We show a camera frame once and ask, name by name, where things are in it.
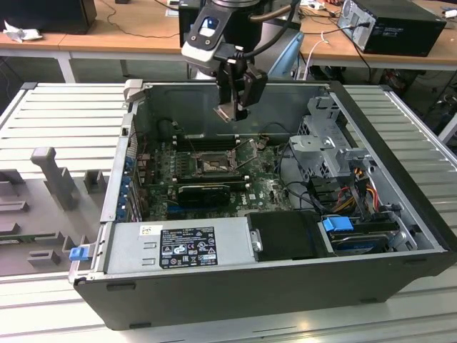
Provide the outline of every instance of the yellow wire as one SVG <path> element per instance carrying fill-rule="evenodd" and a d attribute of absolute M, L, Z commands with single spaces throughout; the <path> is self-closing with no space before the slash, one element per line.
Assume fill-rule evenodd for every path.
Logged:
<path fill-rule="evenodd" d="M 375 207 L 376 195 L 374 193 L 374 190 L 372 190 L 371 188 L 367 188 L 366 190 L 369 191 L 371 194 L 371 197 L 373 197 L 373 209 L 376 211 L 376 207 Z"/>
<path fill-rule="evenodd" d="M 351 197 L 348 201 L 346 201 L 344 204 L 341 204 L 334 211 L 340 212 L 342 209 L 345 209 L 347 206 L 351 205 L 353 202 L 354 202 L 354 197 Z"/>

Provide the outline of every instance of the white cable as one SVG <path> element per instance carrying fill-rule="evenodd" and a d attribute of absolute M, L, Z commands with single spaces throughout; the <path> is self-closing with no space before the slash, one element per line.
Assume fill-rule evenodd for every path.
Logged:
<path fill-rule="evenodd" d="M 308 78 L 308 74 L 309 74 L 309 62 L 311 60 L 311 56 L 313 56 L 313 52 L 314 52 L 314 49 L 320 44 L 320 43 L 327 43 L 327 44 L 330 44 L 326 39 L 324 39 L 323 37 L 323 31 L 321 32 L 321 40 L 318 41 L 316 44 L 314 44 L 313 48 L 311 49 L 311 51 L 309 52 L 309 56 L 308 56 L 308 60 L 306 61 L 306 70 L 305 70 L 305 75 L 303 76 L 303 80 L 306 81 L 306 79 Z"/>
<path fill-rule="evenodd" d="M 335 32 L 339 32 L 339 31 L 342 31 L 342 30 L 346 30 L 346 29 L 352 29 L 353 26 L 352 25 L 349 25 L 349 26 L 345 26 L 345 27 L 342 27 L 340 30 L 338 31 L 335 31 Z M 305 71 L 305 75 L 303 76 L 303 80 L 306 81 L 306 79 L 308 78 L 308 75 L 309 75 L 309 62 L 311 60 L 311 56 L 313 55 L 313 52 L 314 52 L 314 49 L 320 44 L 320 43 L 327 43 L 327 44 L 330 44 L 330 42 L 328 40 L 326 40 L 323 35 L 324 34 L 328 34 L 328 33 L 333 33 L 333 32 L 328 32 L 328 31 L 322 31 L 321 32 L 321 40 L 318 41 L 317 43 L 314 44 L 313 48 L 311 49 L 311 51 L 309 52 L 309 56 L 308 56 L 308 60 L 306 61 L 306 71 Z"/>

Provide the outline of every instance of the black hose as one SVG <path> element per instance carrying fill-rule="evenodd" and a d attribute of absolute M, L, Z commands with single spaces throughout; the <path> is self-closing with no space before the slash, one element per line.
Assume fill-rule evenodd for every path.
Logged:
<path fill-rule="evenodd" d="M 275 37 L 273 37 L 268 43 L 264 44 L 260 48 L 258 48 L 256 50 L 253 50 L 251 52 L 248 52 L 247 54 L 244 54 L 241 51 L 241 53 L 238 54 L 236 56 L 236 58 L 237 59 L 250 59 L 252 57 L 255 57 L 255 56 L 261 54 L 265 50 L 271 48 L 281 38 L 281 36 L 284 34 L 284 32 L 286 32 L 288 26 L 291 24 L 292 19 L 293 19 L 293 15 L 295 14 L 295 8 L 297 7 L 299 2 L 300 2 L 300 0 L 293 0 L 292 1 L 292 3 L 291 3 L 291 11 L 288 14 L 287 20 L 284 23 L 283 27 L 281 27 L 281 30 L 279 30 L 278 33 L 275 35 Z"/>

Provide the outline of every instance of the floor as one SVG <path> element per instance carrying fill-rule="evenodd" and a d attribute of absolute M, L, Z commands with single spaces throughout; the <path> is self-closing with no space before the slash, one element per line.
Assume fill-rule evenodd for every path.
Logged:
<path fill-rule="evenodd" d="M 77 59 L 71 64 L 80 82 L 125 82 L 121 65 L 116 60 Z M 181 81 L 186 79 L 186 65 L 183 62 L 128 61 L 130 78 L 147 81 Z M 0 62 L 0 113 L 25 81 L 64 82 L 59 65 L 54 59 L 30 59 L 26 57 L 6 58 Z M 452 76 L 452 71 L 429 71 L 420 76 L 404 96 L 405 102 L 418 114 L 426 113 Z M 366 69 L 348 68 L 344 76 L 347 84 L 363 84 L 367 78 Z M 434 127 L 441 118 L 442 109 L 427 116 L 426 122 Z"/>

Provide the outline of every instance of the aluminum profile table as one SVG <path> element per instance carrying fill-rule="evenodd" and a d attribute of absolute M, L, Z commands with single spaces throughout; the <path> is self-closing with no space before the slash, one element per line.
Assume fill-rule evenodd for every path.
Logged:
<path fill-rule="evenodd" d="M 395 95 L 379 86 L 347 86 L 397 159 L 457 233 L 457 158 Z M 353 138 L 363 143 L 352 127 Z"/>
<path fill-rule="evenodd" d="M 453 220 L 456 200 L 444 186 L 448 185 L 448 189 L 456 186 L 456 159 L 452 153 L 391 92 L 370 86 L 348 86 L 347 89 L 456 231 Z M 103 109 L 91 111 L 93 115 L 103 113 Z M 356 134 L 354 139 L 360 143 Z M 53 273 L 0 279 L 0 340 L 58 343 L 63 339 L 70 342 L 151 343 L 455 342 L 456 308 L 457 268 L 452 267 L 438 277 L 416 280 L 383 304 L 114 332 L 104 326 L 73 290 L 67 273 Z"/>
<path fill-rule="evenodd" d="M 57 166 L 73 177 L 87 169 L 108 176 L 127 112 L 123 90 L 123 84 L 26 84 L 0 117 L 0 169 L 42 178 L 29 159 L 34 148 L 52 146 Z"/>

